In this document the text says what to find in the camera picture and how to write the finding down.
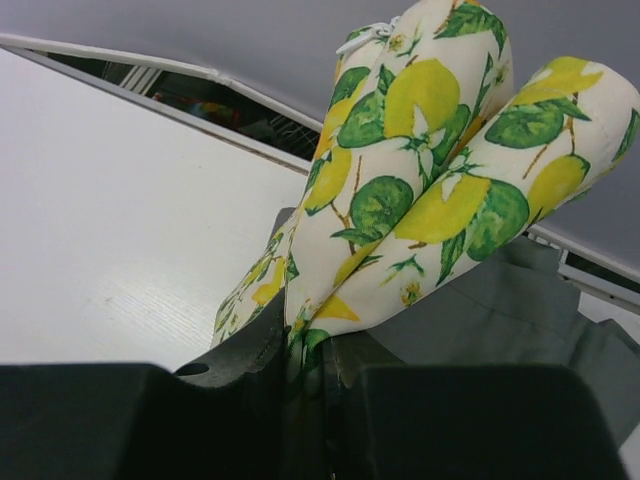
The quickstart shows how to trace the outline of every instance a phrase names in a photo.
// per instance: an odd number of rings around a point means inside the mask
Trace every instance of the white table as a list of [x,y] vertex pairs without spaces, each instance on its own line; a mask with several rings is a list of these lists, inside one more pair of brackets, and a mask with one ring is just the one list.
[[[208,349],[308,164],[73,76],[0,49],[0,364],[175,369]],[[581,310],[640,340],[635,315]],[[640,479],[640,429],[621,453]]]

